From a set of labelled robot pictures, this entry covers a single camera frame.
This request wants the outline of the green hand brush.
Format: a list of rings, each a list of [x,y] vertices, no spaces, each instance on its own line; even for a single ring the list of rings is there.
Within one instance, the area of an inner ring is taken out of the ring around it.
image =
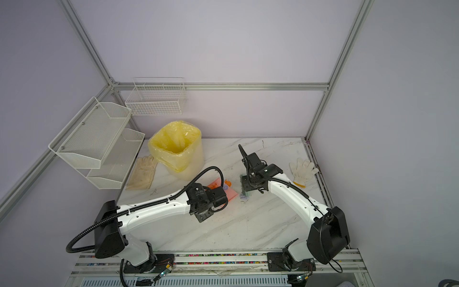
[[[241,182],[241,193],[240,193],[240,195],[243,194],[243,195],[246,195],[248,197],[247,188],[249,187],[249,185],[247,184],[247,176],[246,175],[241,175],[240,176],[240,182]]]

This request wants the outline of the pink plastic dustpan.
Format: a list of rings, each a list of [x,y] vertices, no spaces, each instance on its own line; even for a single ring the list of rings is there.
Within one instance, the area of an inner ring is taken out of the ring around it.
[[[215,179],[212,183],[210,183],[208,185],[208,187],[210,189],[215,189],[215,188],[218,188],[221,186],[221,179],[220,178],[217,178]],[[224,186],[223,186],[223,190],[225,191],[226,193],[226,196],[227,196],[227,199],[228,201],[232,201],[233,199],[235,199],[239,194],[231,187],[228,187],[225,183],[224,183]]]

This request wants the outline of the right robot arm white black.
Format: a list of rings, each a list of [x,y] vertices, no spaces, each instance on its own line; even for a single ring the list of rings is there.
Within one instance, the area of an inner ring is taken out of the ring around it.
[[[270,193],[287,204],[305,223],[308,236],[294,239],[282,249],[285,269],[293,270],[306,260],[324,265],[337,263],[337,256],[350,244],[350,235],[344,212],[339,207],[329,208],[296,186],[275,164],[266,164],[256,153],[247,154],[238,145],[246,174],[241,176],[243,192]]]

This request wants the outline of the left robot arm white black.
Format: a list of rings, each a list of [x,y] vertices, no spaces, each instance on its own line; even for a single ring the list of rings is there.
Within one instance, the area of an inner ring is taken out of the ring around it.
[[[76,235],[66,246],[69,254],[94,251],[99,259],[117,256],[123,260],[122,268],[135,273],[152,273],[159,267],[172,264],[174,256],[159,259],[150,242],[141,241],[133,232],[141,227],[171,216],[195,216],[204,222],[228,205],[224,186],[214,189],[198,183],[209,171],[224,175],[220,168],[210,166],[201,171],[184,188],[176,193],[142,203],[118,206],[115,201],[106,202],[99,211],[94,224]]]

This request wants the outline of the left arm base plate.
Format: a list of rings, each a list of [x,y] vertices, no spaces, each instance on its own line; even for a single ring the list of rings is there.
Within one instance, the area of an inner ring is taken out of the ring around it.
[[[139,266],[134,266],[131,262],[127,262],[123,267],[123,273],[125,274],[141,274],[141,273],[152,273],[159,274],[166,270],[169,265],[173,266],[175,261],[174,254],[155,254],[154,259],[149,259],[145,263]]]

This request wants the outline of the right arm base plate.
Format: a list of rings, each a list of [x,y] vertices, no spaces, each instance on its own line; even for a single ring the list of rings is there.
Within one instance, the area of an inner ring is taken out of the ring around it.
[[[267,253],[269,271],[316,271],[314,259],[295,261],[290,255],[283,252]]]

